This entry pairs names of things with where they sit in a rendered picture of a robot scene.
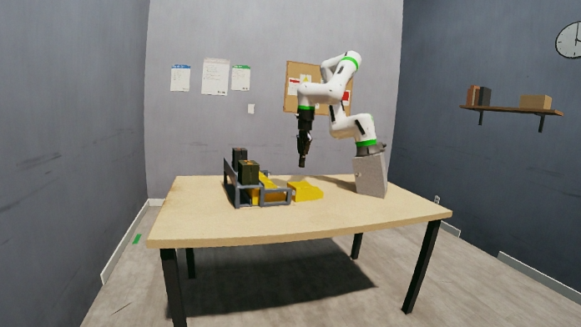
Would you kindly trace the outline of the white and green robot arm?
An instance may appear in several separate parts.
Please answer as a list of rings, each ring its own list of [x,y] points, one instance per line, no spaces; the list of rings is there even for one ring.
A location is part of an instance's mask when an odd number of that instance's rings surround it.
[[[376,142],[374,123],[369,113],[350,117],[345,113],[342,95],[360,65],[361,56],[354,51],[324,61],[320,67],[324,84],[303,83],[297,89],[295,116],[304,121],[314,121],[316,104],[327,104],[330,135],[335,139],[354,138],[356,157],[366,157],[385,152],[386,144]]]

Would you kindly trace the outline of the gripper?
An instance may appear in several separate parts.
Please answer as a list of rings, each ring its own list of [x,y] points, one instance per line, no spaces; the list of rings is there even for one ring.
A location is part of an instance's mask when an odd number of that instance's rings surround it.
[[[299,167],[304,168],[306,155],[309,152],[312,140],[312,138],[310,137],[310,131],[312,130],[312,121],[298,120],[297,129],[300,130],[299,134],[296,135],[298,153],[300,154]]]

